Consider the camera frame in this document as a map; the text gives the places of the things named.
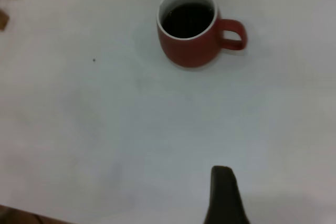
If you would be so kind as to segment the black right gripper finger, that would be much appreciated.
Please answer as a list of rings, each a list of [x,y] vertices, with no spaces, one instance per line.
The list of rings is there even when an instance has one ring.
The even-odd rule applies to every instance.
[[[226,166],[213,166],[209,207],[204,220],[207,224],[249,224],[238,183],[233,170]]]

